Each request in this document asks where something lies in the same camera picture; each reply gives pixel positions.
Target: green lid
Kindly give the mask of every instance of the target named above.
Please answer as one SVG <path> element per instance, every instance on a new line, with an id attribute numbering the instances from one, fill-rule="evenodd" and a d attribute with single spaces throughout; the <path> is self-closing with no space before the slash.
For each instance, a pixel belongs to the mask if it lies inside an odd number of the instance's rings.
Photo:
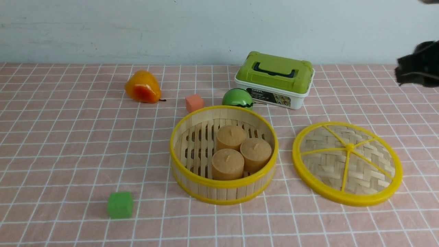
<path id="1" fill-rule="evenodd" d="M 279 90 L 304 94 L 308 91 L 313 66 L 300 61 L 252 51 L 236 74 L 236 79 Z"/>

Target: foam block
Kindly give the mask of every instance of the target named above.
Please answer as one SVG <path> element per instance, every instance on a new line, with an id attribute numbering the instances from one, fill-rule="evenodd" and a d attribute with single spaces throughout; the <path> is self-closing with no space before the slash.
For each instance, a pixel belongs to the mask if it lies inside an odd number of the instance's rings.
<path id="1" fill-rule="evenodd" d="M 191 113 L 204 107 L 204 101 L 199 94 L 186 97 L 186 110 Z"/>

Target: bamboo steamer basket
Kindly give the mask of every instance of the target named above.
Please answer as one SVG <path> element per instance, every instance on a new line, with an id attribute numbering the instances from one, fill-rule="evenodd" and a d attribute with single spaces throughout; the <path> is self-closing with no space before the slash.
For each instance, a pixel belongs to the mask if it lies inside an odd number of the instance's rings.
<path id="1" fill-rule="evenodd" d="M 273 151 L 268 163 L 258 172 L 244 172 L 243 178 L 212 179 L 211 159 L 216 151 L 216 133 L 224 125 L 241 126 L 249 138 L 262 138 Z M 183 118 L 170 139 L 171 170 L 180 187 L 199 201 L 233 205 L 251 200 L 271 182 L 279 149 L 273 127 L 257 113 L 227 105 L 202 108 Z"/>

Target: black glove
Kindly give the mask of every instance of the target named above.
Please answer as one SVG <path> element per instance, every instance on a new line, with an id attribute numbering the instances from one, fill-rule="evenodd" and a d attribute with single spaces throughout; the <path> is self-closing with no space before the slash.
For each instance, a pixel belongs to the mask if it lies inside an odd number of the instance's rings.
<path id="1" fill-rule="evenodd" d="M 413 54 L 397 59 L 396 81 L 424 87 L 439 87 L 439 41 L 426 41 L 416 46 Z"/>

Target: white wall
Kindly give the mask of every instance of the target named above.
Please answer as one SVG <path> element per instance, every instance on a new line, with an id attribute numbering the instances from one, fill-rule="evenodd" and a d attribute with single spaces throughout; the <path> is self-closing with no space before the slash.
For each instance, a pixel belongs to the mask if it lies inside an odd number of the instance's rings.
<path id="1" fill-rule="evenodd" d="M 0 61 L 395 63 L 438 26 L 417 0 L 2 0 Z"/>

